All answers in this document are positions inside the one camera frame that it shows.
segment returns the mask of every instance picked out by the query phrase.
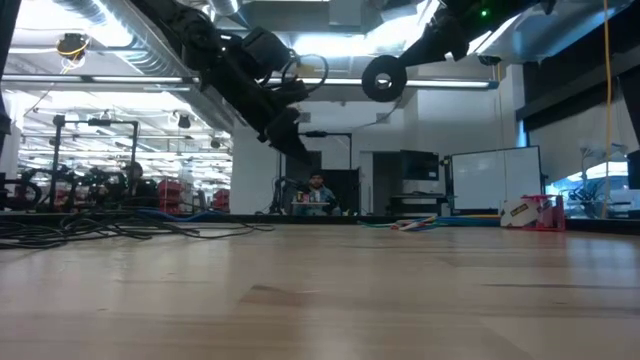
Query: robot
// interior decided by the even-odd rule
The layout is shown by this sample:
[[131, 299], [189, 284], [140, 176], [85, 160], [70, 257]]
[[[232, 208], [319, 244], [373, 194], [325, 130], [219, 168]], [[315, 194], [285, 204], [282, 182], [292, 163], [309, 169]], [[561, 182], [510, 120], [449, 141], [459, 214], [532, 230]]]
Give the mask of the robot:
[[[382, 55], [369, 63], [362, 74], [362, 89], [371, 100], [398, 99], [407, 84], [407, 67], [445, 61], [449, 52], [458, 61], [467, 56], [473, 39], [497, 30], [510, 18], [538, 3], [549, 15], [556, 0], [440, 0], [440, 3], [420, 39], [400, 57]], [[389, 77], [384, 86], [377, 81], [383, 74]]]
[[[387, 7], [403, 1], [387, 0]], [[422, 37], [406, 52], [371, 62], [362, 76], [364, 92], [374, 101], [396, 100], [407, 83], [406, 67], [443, 61], [448, 52], [457, 61], [466, 56], [471, 40], [540, 2], [547, 13], [555, 5], [555, 0], [442, 0]], [[283, 76], [280, 84], [268, 85], [273, 71], [286, 73], [300, 63], [275, 34], [258, 27], [242, 38], [216, 29], [207, 15], [176, 0], [131, 3], [160, 28], [185, 65], [200, 73], [201, 86], [213, 86], [258, 132], [260, 142], [269, 141], [283, 154], [310, 163], [298, 137], [300, 112], [290, 105], [306, 99], [324, 81], [307, 88], [297, 77]], [[389, 75], [390, 85], [378, 86], [380, 74]]]

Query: person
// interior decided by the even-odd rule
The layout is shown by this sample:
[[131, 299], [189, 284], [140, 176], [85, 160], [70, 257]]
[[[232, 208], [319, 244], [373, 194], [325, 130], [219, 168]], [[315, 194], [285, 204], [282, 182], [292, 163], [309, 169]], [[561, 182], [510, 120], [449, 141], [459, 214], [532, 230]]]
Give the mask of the person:
[[337, 204], [336, 196], [329, 188], [324, 186], [324, 175], [321, 170], [314, 170], [309, 177], [309, 202], [329, 203], [326, 206], [304, 206], [294, 207], [294, 215], [334, 215], [342, 214]]
[[[130, 176], [133, 169], [133, 178], [129, 179], [129, 186], [133, 187], [133, 199], [128, 200], [126, 205], [129, 206], [144, 206], [144, 207], [158, 207], [158, 189], [156, 184], [152, 180], [145, 180], [142, 178], [144, 170], [139, 162], [134, 161], [131, 165], [126, 166], [123, 170], [125, 176]], [[125, 195], [129, 194], [129, 188], [125, 191]]]

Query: wooden tabletop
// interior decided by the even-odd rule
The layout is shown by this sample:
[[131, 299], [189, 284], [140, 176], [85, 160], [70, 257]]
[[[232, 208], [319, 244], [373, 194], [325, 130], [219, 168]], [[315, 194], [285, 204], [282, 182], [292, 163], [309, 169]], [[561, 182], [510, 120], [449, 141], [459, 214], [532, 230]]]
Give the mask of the wooden tabletop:
[[0, 252], [0, 359], [638, 359], [632, 237], [276, 227]]

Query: white object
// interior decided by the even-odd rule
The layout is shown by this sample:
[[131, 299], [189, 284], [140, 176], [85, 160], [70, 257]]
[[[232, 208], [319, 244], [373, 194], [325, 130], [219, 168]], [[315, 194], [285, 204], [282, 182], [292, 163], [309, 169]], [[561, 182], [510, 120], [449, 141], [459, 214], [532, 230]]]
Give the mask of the white object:
[[500, 212], [500, 226], [523, 227], [538, 220], [539, 204], [531, 199], [505, 201]]
[[537, 146], [452, 155], [451, 166], [455, 210], [501, 210], [542, 191]]

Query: computer monitor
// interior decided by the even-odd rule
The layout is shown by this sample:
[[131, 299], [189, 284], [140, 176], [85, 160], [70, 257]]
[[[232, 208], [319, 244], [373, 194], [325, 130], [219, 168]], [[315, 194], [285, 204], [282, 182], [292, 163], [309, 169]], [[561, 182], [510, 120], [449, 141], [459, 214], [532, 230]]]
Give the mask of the computer monitor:
[[440, 156], [438, 153], [401, 150], [400, 155], [404, 180], [439, 181]]

